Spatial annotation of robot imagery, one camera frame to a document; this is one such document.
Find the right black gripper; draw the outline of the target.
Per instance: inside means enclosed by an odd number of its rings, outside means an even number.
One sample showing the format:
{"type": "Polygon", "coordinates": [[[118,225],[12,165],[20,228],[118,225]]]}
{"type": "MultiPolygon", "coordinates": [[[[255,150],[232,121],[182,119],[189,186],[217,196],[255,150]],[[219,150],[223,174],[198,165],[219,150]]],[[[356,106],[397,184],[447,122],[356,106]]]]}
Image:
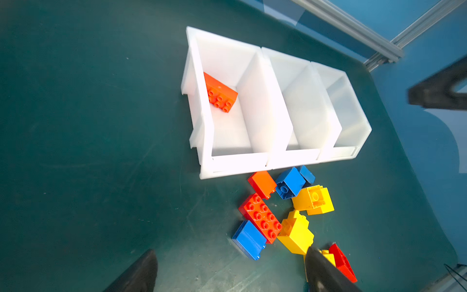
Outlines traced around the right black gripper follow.
{"type": "Polygon", "coordinates": [[[467,110],[467,94],[456,86],[467,81],[467,56],[411,87],[408,102],[426,109],[467,110]]]}

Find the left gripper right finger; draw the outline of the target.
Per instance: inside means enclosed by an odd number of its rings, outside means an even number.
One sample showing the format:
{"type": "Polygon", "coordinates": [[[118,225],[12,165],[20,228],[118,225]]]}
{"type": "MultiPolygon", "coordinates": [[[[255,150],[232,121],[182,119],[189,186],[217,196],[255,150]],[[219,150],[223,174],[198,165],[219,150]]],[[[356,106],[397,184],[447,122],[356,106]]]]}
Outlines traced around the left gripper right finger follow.
{"type": "Polygon", "coordinates": [[[312,246],[305,256],[305,272],[310,292],[361,291],[312,246]]]}

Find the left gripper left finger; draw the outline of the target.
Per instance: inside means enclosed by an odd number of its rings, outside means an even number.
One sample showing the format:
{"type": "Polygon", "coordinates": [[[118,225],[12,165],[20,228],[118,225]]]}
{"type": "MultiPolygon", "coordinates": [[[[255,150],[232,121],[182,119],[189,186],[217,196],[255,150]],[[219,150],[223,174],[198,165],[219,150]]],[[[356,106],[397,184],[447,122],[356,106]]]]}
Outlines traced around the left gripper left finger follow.
{"type": "Polygon", "coordinates": [[[104,292],[153,292],[158,273],[158,260],[148,249],[127,268],[104,292]]]}

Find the yellow brick top studs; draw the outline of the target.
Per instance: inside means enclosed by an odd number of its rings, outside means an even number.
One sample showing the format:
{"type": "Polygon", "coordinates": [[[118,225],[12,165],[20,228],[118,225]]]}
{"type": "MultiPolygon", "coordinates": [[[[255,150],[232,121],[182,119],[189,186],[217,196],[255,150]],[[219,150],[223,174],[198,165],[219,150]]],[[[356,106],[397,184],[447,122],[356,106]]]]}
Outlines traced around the yellow brick top studs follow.
{"type": "Polygon", "coordinates": [[[334,205],[326,187],[316,185],[302,189],[292,198],[295,210],[306,211],[307,215],[320,215],[334,211],[334,205]]]}

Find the blue brick top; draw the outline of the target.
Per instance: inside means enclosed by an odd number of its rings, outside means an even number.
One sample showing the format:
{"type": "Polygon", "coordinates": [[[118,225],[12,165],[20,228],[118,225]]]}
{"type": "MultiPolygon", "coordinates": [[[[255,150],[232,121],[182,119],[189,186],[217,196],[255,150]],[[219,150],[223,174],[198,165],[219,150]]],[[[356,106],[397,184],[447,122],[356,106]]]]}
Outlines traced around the blue brick top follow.
{"type": "Polygon", "coordinates": [[[276,179],[276,192],[283,200],[298,196],[306,181],[296,167],[284,171],[276,179]]]}

